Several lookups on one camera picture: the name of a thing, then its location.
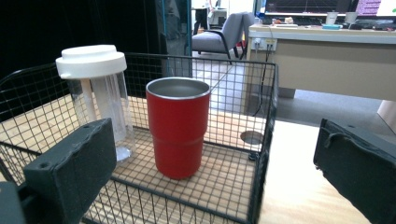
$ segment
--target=wooden table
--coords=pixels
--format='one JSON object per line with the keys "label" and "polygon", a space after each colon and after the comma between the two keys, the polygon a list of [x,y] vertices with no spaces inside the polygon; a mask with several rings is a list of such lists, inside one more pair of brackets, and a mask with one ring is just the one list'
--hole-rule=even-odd
{"label": "wooden table", "polygon": [[[145,108],[144,99],[134,99],[133,102],[133,106]],[[69,100],[61,101],[60,103],[60,108],[71,108]],[[41,108],[39,111],[46,111],[46,107]],[[58,116],[61,116],[62,113],[60,110],[56,115],[59,114]],[[134,123],[141,127],[147,127],[147,118],[145,116],[146,114],[144,113],[134,114]],[[26,124],[26,120],[23,120],[26,118],[29,118],[29,115],[19,119],[21,121],[19,125],[21,130],[25,130],[21,125]],[[249,124],[251,119],[243,116],[232,118],[226,113],[218,112],[213,113],[211,119],[217,120],[215,123],[218,126],[219,124],[233,125],[235,120],[242,120],[242,122],[246,123],[241,124],[240,127],[250,127],[250,129],[254,130],[254,125],[251,126]],[[15,127],[12,122],[10,125],[8,127],[10,129]],[[42,127],[38,129],[41,131],[48,126],[45,123],[37,123],[37,125]],[[233,130],[234,133],[230,133],[229,136],[239,135],[241,131],[244,131],[238,130],[237,126],[230,130]],[[206,137],[211,138],[211,141],[222,141],[216,136],[207,135]],[[14,137],[20,139],[18,134],[15,134]],[[312,160],[317,138],[318,128],[316,127],[282,121],[276,122],[260,223],[369,223],[322,176],[322,172],[316,170]],[[239,141],[235,142],[233,139],[230,143],[235,144],[235,146],[243,144]]]}
{"label": "wooden table", "polygon": [[[133,195],[126,191],[128,184],[134,184],[139,188],[149,189],[158,194],[207,208],[211,213],[225,214],[237,220],[248,219],[251,199],[256,198],[251,196],[251,189],[253,184],[259,183],[259,178],[255,176],[257,165],[255,161],[249,159],[249,152],[259,151],[261,144],[251,145],[244,142],[240,136],[246,131],[264,134],[265,119],[215,109],[209,110],[209,122],[205,134],[207,143],[203,148],[200,169],[188,179],[172,180],[158,172],[155,166],[153,143],[148,130],[146,99],[131,97],[130,107],[132,108],[134,139],[127,137],[118,144],[134,148],[134,155],[131,160],[120,164],[113,172],[113,177],[124,183],[120,187],[124,190],[114,189],[114,186],[110,184],[108,185],[109,189],[105,190],[105,196],[101,196],[102,198],[109,196],[108,200],[112,202],[136,202],[138,199],[137,201],[141,200],[143,204],[152,203],[149,200],[149,197],[153,197],[152,195],[146,198],[139,193]],[[1,123],[0,141],[14,147],[44,153],[78,126],[71,97],[66,95]],[[10,155],[6,158],[6,164],[9,167],[13,167],[13,163],[18,164],[18,167],[15,167],[17,169],[13,167],[11,174],[13,177],[18,176],[17,179],[22,182],[24,179],[21,173],[22,166],[29,163],[29,160],[33,160],[34,157],[21,157],[19,156],[21,151],[17,149],[15,151],[18,152],[14,153],[14,150],[8,152]],[[165,210],[170,214],[178,212],[177,206],[166,206],[170,202],[157,199],[158,202],[155,203],[155,209],[158,209],[157,215],[163,214],[165,207]],[[100,208],[92,209],[93,212],[90,214],[97,214],[102,218],[112,214],[107,213],[106,209],[102,209],[103,203],[94,204]],[[113,209],[122,210],[124,214],[130,213],[129,215],[131,215],[140,214],[141,207],[133,204],[131,206],[133,212],[124,210],[125,205],[120,208],[112,207],[111,210]],[[145,206],[142,213],[150,216],[152,209],[152,206]],[[189,216],[191,213],[183,212],[180,218],[188,219]],[[120,221],[121,217],[121,215],[115,216],[114,219]]]}

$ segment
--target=circular hole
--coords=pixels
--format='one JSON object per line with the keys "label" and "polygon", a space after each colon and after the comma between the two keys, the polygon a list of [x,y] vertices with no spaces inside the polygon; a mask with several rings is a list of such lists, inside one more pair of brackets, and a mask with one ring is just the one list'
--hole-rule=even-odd
{"label": "circular hole", "polygon": [[257,152],[252,152],[250,154],[248,154],[248,159],[250,161],[255,161],[259,158],[259,154]]}
{"label": "circular hole", "polygon": [[38,167],[40,169],[44,169],[44,168],[48,167],[49,165],[50,165],[49,162],[43,162],[43,163],[39,164]]}
{"label": "circular hole", "polygon": [[246,131],[241,133],[241,139],[248,144],[259,145],[262,143],[263,135],[254,131]]}

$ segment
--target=wire mesh basket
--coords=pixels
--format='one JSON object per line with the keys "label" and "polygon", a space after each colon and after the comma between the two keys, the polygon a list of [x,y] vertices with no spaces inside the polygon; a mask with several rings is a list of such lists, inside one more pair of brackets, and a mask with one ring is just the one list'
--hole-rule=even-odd
{"label": "wire mesh basket", "polygon": [[[135,153],[119,165],[82,221],[88,223],[257,223],[275,125],[273,63],[125,54]],[[145,99],[159,77],[190,77],[211,87],[202,165],[187,179],[156,169]],[[0,169],[24,181],[22,168],[79,127],[55,64],[0,81]]]}

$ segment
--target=stainless steel rim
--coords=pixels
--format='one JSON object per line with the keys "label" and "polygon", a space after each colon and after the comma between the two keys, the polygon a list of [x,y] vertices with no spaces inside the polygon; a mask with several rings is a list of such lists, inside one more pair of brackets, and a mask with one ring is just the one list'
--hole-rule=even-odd
{"label": "stainless steel rim", "polygon": [[150,81],[146,91],[163,99],[190,100],[208,95],[210,86],[203,81],[188,77],[162,77]]}

